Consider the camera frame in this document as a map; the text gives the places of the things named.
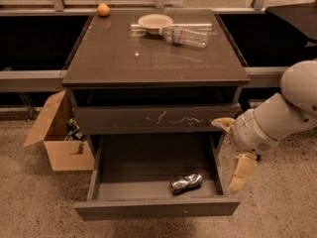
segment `closed drawer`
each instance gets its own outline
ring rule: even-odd
[[[239,104],[208,106],[75,107],[73,113],[86,135],[118,133],[219,131],[219,117],[235,117]]]
[[[193,173],[203,184],[172,194],[169,182]],[[230,215],[239,201],[224,195],[210,133],[102,136],[83,220]]]

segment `open cardboard box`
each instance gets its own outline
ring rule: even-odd
[[[50,96],[30,130],[24,147],[43,141],[54,171],[91,171],[94,156],[87,141],[84,141],[83,150],[78,154],[80,141],[64,140],[69,132],[67,121],[73,117],[71,108],[65,91]]]

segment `clear plastic bottle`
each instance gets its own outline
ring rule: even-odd
[[[161,28],[158,33],[173,44],[205,48],[208,43],[207,33],[197,32],[179,26]]]

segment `plate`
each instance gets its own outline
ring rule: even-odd
[[[169,27],[172,19],[163,14],[150,14],[139,19],[140,26],[145,28],[149,34],[158,35],[160,28]]]

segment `white robot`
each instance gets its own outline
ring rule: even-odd
[[[236,120],[219,118],[212,125],[231,133],[240,160],[231,188],[239,190],[256,165],[256,155],[278,146],[286,136],[317,126],[317,60],[291,66],[280,80],[282,94],[249,109]]]

